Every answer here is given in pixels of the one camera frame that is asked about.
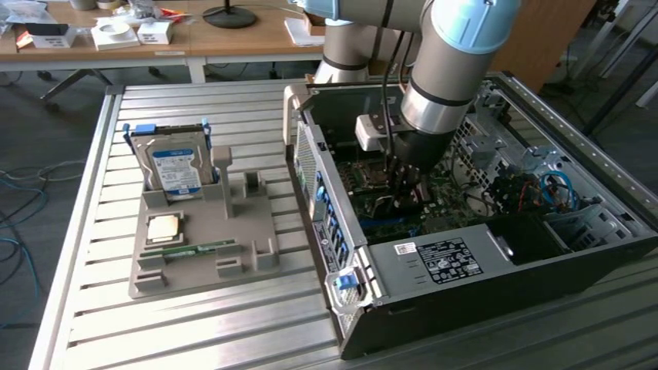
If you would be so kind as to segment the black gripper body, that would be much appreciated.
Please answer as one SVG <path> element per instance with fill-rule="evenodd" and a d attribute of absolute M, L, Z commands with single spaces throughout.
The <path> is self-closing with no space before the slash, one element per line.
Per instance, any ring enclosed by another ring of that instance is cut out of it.
<path fill-rule="evenodd" d="M 393 168 L 411 167 L 420 174 L 431 172 L 445 154 L 455 131 L 427 134 L 421 131 L 399 133 L 393 139 Z"/>

